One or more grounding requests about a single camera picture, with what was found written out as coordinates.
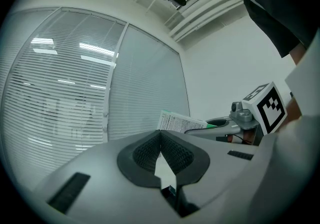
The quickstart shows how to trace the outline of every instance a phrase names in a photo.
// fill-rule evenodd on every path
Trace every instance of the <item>white cube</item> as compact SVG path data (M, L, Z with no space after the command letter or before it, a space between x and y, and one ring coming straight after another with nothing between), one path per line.
M264 135L275 132L288 115L273 82L258 86L241 102L242 108L250 110L253 117L260 123Z

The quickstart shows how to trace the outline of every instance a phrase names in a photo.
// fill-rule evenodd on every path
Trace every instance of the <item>black shirt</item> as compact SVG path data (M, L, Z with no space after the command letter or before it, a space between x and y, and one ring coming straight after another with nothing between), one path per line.
M270 38L281 57L300 42L308 48L317 27L317 0L243 0L251 19Z

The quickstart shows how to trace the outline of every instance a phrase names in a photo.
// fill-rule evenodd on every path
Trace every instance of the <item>cable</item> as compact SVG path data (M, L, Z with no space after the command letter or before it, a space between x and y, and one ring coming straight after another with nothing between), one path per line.
M238 135L235 135L235 134L228 134L228 135L236 136L236 137L238 137L240 140L242 140L243 142L249 143L250 145L251 145L251 143L252 143L251 141L245 140L245 139L241 138L241 137L238 136Z

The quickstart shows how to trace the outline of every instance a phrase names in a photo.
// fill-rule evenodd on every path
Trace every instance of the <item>person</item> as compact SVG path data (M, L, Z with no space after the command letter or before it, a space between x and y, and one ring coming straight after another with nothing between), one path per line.
M250 18L269 37L283 58L291 55L295 64L304 56L311 44L319 22L315 0L243 0ZM288 116L281 124L301 116L294 98L288 103Z

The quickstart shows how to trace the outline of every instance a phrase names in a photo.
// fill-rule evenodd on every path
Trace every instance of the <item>black slot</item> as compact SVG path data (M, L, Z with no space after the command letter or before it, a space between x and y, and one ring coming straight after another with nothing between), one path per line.
M79 172L75 173L53 198L49 200L48 204L57 211L66 214L89 179L89 175Z
M230 150L228 152L228 155L236 157L236 158L246 159L246 160L251 160L254 157L253 154L243 153L243 152L234 151L234 150Z

